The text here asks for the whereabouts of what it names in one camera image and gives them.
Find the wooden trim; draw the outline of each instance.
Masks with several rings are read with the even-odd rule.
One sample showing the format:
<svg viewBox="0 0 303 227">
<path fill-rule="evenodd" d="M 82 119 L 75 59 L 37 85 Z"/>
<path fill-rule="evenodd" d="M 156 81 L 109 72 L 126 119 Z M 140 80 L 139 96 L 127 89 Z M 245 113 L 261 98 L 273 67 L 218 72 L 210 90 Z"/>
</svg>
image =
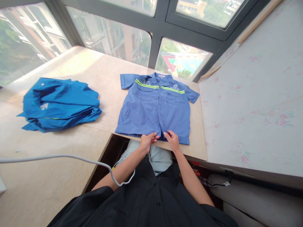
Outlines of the wooden trim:
<svg viewBox="0 0 303 227">
<path fill-rule="evenodd" d="M 214 70 L 204 74 L 201 78 L 209 78 L 212 74 L 214 74 L 221 66 L 215 68 Z"/>
<path fill-rule="evenodd" d="M 259 16 L 256 17 L 256 20 L 253 21 L 251 26 L 241 35 L 241 37 L 238 39 L 238 43 L 243 43 L 250 34 L 262 23 L 262 21 L 276 8 L 276 6 L 281 2 L 282 0 L 272 0 L 268 6 L 264 9 L 263 12 L 260 13 Z"/>
</svg>

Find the glass pane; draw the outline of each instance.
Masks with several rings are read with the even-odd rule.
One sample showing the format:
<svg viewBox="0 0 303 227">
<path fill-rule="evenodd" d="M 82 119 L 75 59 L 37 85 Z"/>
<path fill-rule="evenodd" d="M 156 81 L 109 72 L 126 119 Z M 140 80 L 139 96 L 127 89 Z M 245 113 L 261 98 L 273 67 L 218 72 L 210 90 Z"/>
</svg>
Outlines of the glass pane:
<svg viewBox="0 0 303 227">
<path fill-rule="evenodd" d="M 0 9 L 0 86 L 71 48 L 45 3 Z"/>
<path fill-rule="evenodd" d="M 100 0 L 109 2 L 124 8 L 128 8 L 138 13 L 153 17 L 155 15 L 157 0 Z"/>
<path fill-rule="evenodd" d="M 156 70 L 192 80 L 197 68 L 206 64 L 211 55 L 207 51 L 162 38 Z"/>
<path fill-rule="evenodd" d="M 69 6 L 67 10 L 87 48 L 148 66 L 149 33 Z"/>
<path fill-rule="evenodd" d="M 178 0 L 176 12 L 226 28 L 245 0 Z"/>
</svg>

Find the pocket flap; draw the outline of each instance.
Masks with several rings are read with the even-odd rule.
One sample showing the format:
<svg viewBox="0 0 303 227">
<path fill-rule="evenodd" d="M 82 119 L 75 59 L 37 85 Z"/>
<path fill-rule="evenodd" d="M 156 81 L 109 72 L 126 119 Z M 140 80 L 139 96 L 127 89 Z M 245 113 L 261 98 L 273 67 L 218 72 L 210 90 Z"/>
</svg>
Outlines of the pocket flap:
<svg viewBox="0 0 303 227">
<path fill-rule="evenodd" d="M 141 85 L 138 85 L 138 88 L 139 88 L 141 91 L 152 91 L 152 88 L 144 87 L 144 86 L 141 86 Z"/>
<path fill-rule="evenodd" d="M 175 91 L 171 91 L 171 90 L 167 90 L 167 93 L 170 94 L 170 95 L 172 95 L 172 96 L 177 96 L 177 97 L 181 96 L 180 93 L 175 92 Z"/>
</svg>

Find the shirt logo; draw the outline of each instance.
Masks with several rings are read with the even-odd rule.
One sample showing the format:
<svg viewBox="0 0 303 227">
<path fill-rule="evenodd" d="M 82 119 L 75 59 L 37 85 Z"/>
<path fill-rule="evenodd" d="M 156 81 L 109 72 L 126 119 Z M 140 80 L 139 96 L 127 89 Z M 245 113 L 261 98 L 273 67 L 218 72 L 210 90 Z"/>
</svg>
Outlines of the shirt logo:
<svg viewBox="0 0 303 227">
<path fill-rule="evenodd" d="M 41 110 L 45 110 L 48 108 L 48 103 L 44 103 L 43 105 L 40 106 Z"/>
<path fill-rule="evenodd" d="M 146 84 L 146 85 L 152 84 L 150 81 L 146 81 L 145 79 L 141 80 L 141 83 Z"/>
<path fill-rule="evenodd" d="M 177 85 L 177 84 L 174 84 L 174 86 L 173 86 L 173 87 L 170 87 L 170 88 L 172 88 L 172 89 L 174 89 L 174 90 L 179 90 L 179 88 L 178 88 L 178 85 Z"/>
</svg>

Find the white wall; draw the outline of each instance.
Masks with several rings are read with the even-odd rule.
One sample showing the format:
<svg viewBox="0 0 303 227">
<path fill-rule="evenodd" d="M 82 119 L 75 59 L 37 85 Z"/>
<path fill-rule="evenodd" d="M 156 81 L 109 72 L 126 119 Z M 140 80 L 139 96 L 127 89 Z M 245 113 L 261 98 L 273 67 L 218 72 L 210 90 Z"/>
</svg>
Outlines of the white wall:
<svg viewBox="0 0 303 227">
<path fill-rule="evenodd" d="M 302 10 L 283 1 L 199 83 L 210 163 L 303 177 Z"/>
</svg>

